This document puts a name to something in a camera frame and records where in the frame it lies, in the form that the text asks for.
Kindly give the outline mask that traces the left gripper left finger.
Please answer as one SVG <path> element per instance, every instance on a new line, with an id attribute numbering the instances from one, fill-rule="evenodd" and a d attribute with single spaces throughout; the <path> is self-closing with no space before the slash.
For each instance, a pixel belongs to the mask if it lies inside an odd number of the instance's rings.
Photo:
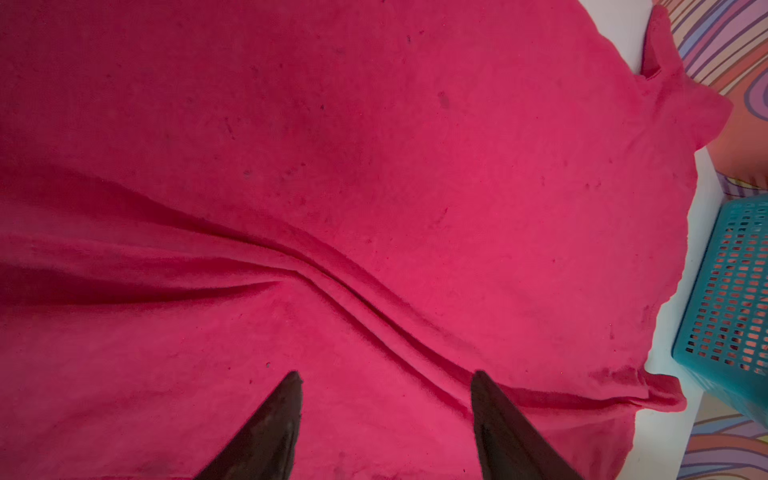
<path id="1" fill-rule="evenodd" d="M 299 436 L 302 379 L 289 372 L 196 480 L 286 480 Z"/>

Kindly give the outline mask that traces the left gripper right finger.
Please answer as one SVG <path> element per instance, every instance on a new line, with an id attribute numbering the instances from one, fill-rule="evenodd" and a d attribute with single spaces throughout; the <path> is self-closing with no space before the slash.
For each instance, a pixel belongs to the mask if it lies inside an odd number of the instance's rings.
<path id="1" fill-rule="evenodd" d="M 489 480 L 580 480 L 484 371 L 471 380 L 474 435 Z"/>

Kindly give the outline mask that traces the teal plastic basket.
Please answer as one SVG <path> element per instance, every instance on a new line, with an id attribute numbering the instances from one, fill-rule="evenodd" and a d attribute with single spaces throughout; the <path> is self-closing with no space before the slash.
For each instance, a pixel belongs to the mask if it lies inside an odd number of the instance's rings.
<path id="1" fill-rule="evenodd" d="M 767 425 L 767 197 L 722 205 L 672 349 L 702 389 Z"/>

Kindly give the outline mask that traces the magenta t shirt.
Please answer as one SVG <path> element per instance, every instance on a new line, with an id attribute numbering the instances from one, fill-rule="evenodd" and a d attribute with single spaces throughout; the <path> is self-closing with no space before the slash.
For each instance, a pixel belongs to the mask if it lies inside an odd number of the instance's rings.
<path id="1" fill-rule="evenodd" d="M 289 371 L 297 479 L 477 479 L 487 372 L 588 479 L 636 413 L 731 102 L 652 10 L 5 1 L 1 475 L 194 476 Z"/>

